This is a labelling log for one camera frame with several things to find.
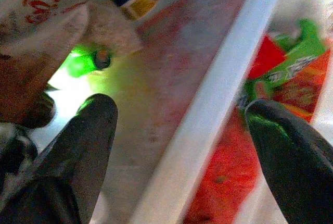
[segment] mountain dew package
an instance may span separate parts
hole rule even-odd
[[[311,120],[325,80],[330,50],[319,38],[314,22],[302,19],[299,25],[301,33],[297,39],[285,34],[264,38],[238,108],[243,110],[255,99],[273,99],[297,116]]]

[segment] red coca-cola logo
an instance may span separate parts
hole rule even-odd
[[[52,10],[58,8],[59,1],[60,0],[23,0],[23,6],[30,6],[34,9],[32,14],[25,17],[25,20],[33,24],[45,22],[52,14]]]

